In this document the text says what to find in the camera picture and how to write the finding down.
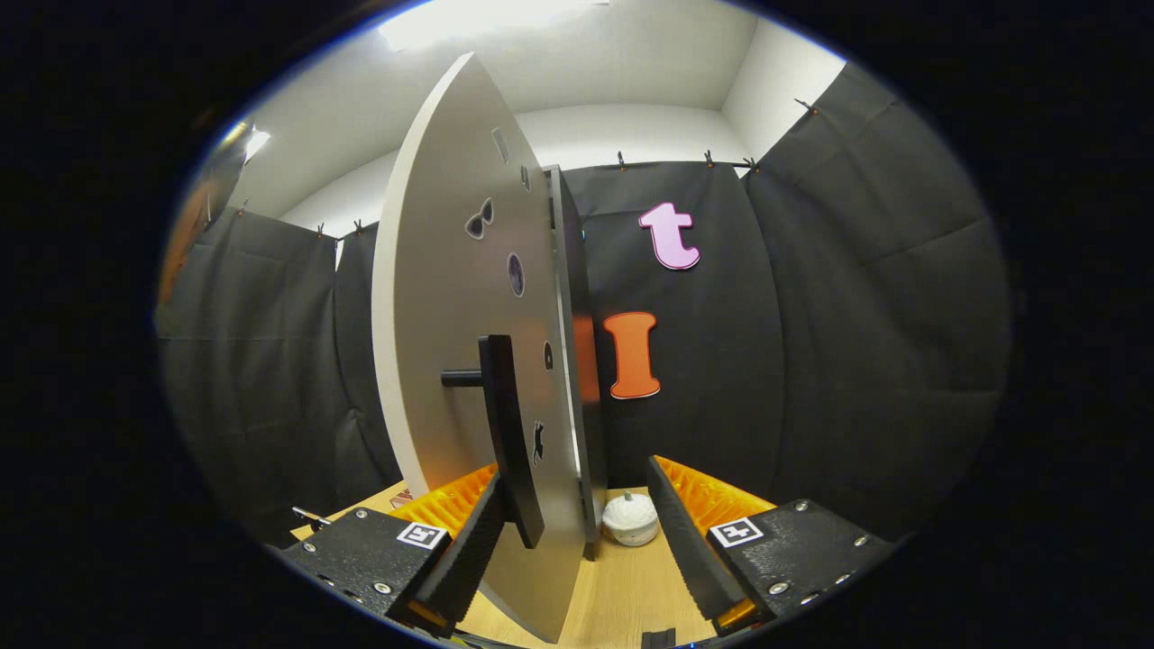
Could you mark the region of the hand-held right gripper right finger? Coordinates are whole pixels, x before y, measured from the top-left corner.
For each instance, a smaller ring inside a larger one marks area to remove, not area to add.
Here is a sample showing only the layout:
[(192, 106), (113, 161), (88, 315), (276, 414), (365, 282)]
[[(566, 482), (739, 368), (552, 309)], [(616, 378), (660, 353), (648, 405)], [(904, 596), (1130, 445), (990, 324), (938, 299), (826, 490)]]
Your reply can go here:
[(649, 457), (646, 484), (677, 570), (720, 637), (803, 616), (897, 549), (812, 498), (771, 503), (664, 456)]

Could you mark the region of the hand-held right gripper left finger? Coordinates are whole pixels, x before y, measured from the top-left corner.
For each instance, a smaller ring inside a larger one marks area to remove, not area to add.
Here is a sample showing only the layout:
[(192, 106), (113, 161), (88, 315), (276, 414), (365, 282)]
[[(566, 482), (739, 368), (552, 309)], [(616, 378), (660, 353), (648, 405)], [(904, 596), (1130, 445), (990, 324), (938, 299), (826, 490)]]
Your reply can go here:
[(505, 525), (499, 467), (479, 468), (395, 510), (355, 507), (276, 551), (304, 579), (370, 616), (454, 635)]

